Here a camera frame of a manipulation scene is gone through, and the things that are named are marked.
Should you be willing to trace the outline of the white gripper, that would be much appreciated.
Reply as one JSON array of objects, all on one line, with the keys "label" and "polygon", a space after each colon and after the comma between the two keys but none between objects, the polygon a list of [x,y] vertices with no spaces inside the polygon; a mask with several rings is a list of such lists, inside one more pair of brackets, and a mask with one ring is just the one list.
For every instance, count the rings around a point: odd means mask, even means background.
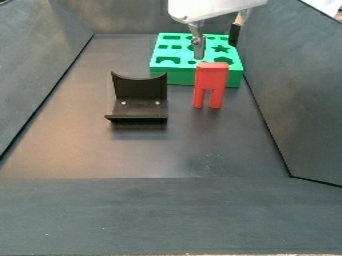
[{"label": "white gripper", "polygon": [[205,57],[206,36],[202,33],[205,25],[202,20],[240,11],[229,34],[229,44],[236,47],[242,26],[249,18],[249,9],[268,2],[269,0],[169,0],[167,10],[171,18],[179,23],[190,23],[195,59],[202,60]]}]

